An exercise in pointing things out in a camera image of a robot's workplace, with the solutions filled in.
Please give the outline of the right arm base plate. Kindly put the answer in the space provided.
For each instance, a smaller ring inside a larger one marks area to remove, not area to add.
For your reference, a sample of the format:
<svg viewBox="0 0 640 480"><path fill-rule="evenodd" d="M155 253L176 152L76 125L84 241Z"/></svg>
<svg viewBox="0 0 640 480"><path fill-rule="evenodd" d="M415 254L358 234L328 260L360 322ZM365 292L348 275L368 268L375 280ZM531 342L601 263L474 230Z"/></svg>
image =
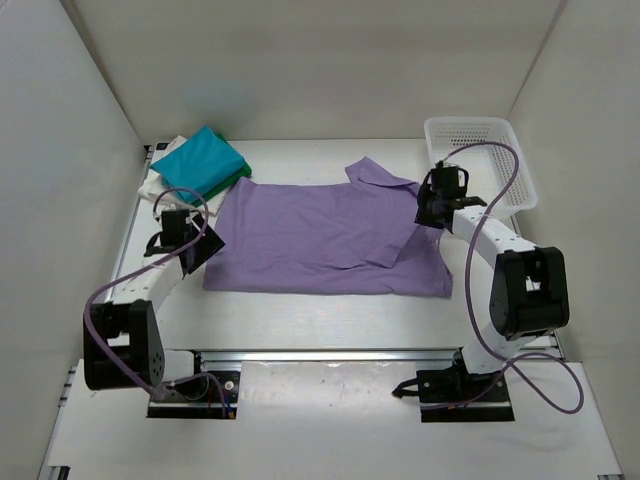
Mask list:
<svg viewBox="0 0 640 480"><path fill-rule="evenodd" d="M513 422L515 414L503 374L470 374L461 362L442 370L417 370L399 383L395 398L417 398L422 423Z"/></svg>

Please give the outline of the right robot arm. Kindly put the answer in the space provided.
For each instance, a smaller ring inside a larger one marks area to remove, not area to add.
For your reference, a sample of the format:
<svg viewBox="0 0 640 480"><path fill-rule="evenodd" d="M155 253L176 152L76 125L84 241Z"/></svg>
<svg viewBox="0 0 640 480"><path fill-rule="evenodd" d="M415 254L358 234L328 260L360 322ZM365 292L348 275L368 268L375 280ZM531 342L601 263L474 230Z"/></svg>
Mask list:
<svg viewBox="0 0 640 480"><path fill-rule="evenodd" d="M479 255L493 270L490 321L484 327L472 322L476 339L461 348L457 362L462 366L448 376L449 391L465 401L483 390L483 375L501 370L532 340L566 326L570 316L562 252L539 247L491 217L482 199L467 195L468 181L466 170L438 162L420 186L415 219L468 243L467 301L472 257Z"/></svg>

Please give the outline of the purple t shirt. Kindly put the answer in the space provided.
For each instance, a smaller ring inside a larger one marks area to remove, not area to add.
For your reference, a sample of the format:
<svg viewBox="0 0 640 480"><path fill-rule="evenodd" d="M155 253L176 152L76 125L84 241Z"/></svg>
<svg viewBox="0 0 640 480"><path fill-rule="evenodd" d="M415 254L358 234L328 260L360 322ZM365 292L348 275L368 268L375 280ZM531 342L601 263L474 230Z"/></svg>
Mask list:
<svg viewBox="0 0 640 480"><path fill-rule="evenodd" d="M345 173L334 185L240 180L217 215L225 245L204 290L450 298L442 233L414 221L419 183L368 157Z"/></svg>

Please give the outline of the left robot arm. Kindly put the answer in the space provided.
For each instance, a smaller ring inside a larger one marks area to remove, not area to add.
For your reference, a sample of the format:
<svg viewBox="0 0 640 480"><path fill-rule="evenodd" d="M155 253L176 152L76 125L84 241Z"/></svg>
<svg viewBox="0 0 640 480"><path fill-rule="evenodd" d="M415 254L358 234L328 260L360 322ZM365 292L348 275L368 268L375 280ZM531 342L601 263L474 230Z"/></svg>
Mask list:
<svg viewBox="0 0 640 480"><path fill-rule="evenodd" d="M140 387L159 396L176 386L188 398L208 389L209 373L188 350L165 350L156 313L171 291L224 246L202 214L165 210L141 271L106 302L89 302L83 320L84 379L93 391Z"/></svg>

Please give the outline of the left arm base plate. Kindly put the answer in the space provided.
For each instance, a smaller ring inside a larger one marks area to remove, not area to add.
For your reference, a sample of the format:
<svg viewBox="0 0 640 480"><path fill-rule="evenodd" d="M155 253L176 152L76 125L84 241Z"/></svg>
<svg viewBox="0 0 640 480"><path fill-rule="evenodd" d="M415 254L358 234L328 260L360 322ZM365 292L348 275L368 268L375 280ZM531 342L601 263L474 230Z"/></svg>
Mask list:
<svg viewBox="0 0 640 480"><path fill-rule="evenodd" d="M166 350L165 392L152 397L152 419L235 420L241 386L241 362L215 352Z"/></svg>

